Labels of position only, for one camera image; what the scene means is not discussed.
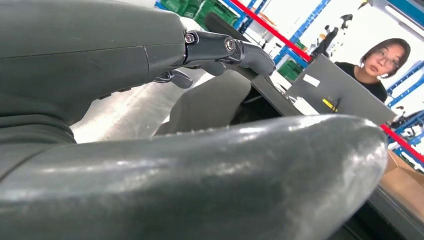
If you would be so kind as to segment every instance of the laptop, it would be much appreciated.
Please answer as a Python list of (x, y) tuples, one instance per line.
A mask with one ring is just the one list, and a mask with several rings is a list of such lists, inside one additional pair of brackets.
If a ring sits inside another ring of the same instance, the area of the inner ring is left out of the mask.
[(324, 55), (312, 62), (297, 77), (286, 94), (303, 98), (320, 114), (358, 116), (382, 125), (396, 114), (359, 82)]

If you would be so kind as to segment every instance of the cardboard box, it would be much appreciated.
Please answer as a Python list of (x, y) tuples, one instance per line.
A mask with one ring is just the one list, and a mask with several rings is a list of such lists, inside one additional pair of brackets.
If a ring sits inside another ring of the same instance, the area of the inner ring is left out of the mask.
[(389, 151), (388, 164), (380, 186), (424, 222), (424, 174)]

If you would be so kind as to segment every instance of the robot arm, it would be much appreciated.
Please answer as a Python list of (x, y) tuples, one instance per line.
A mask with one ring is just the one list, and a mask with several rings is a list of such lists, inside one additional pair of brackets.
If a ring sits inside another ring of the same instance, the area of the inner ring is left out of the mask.
[(264, 67), (256, 67), (261, 74), (275, 67), (259, 47), (216, 33), (187, 35), (178, 15), (155, 8), (113, 0), (3, 0), (1, 6), (0, 70), (7, 81), (0, 102), (10, 103), (0, 106), (4, 115), (42, 113), (72, 125), (95, 99), (170, 82), (173, 70), (188, 62), (232, 56), (227, 64)]
[(74, 144), (69, 125), (97, 98), (179, 67), (274, 65), (116, 1), (3, 0), (0, 32), (1, 239), (324, 240), (383, 174), (383, 133), (336, 115)]

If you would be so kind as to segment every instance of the yellow label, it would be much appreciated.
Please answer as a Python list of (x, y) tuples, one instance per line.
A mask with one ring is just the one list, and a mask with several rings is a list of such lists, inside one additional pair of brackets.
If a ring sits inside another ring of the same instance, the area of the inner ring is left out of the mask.
[(331, 104), (331, 102), (329, 102), (329, 101), (327, 101), (327, 99), (323, 99), (322, 100), (324, 103), (325, 103), (325, 105), (327, 105), (331, 110), (333, 110), (333, 112), (336, 112), (337, 113), (337, 109)]

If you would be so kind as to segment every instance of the green storage bin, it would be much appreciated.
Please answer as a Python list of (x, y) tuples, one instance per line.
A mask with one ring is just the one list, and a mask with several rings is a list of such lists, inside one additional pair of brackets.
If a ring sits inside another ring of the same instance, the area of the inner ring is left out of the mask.
[(204, 0), (189, 0), (187, 8), (182, 14), (183, 17), (194, 19)]
[(296, 42), (296, 44), (295, 44), (298, 48), (300, 48), (301, 50), (304, 50), (305, 49), (305, 45), (303, 45), (302, 43), (301, 43), (301, 41), (297, 41)]
[(229, 25), (233, 25), (239, 17), (234, 14), (230, 9), (228, 9), (225, 5), (223, 5), (218, 0), (205, 0), (194, 17), (194, 20), (201, 25), (204, 29), (206, 29), (204, 25), (204, 19), (206, 15), (210, 12), (216, 13), (220, 18), (222, 18)]
[(303, 68), (292, 60), (286, 61), (279, 69), (278, 73), (288, 81), (295, 81), (301, 74)]
[(160, 3), (169, 11), (181, 16), (186, 11), (189, 0), (160, 0)]

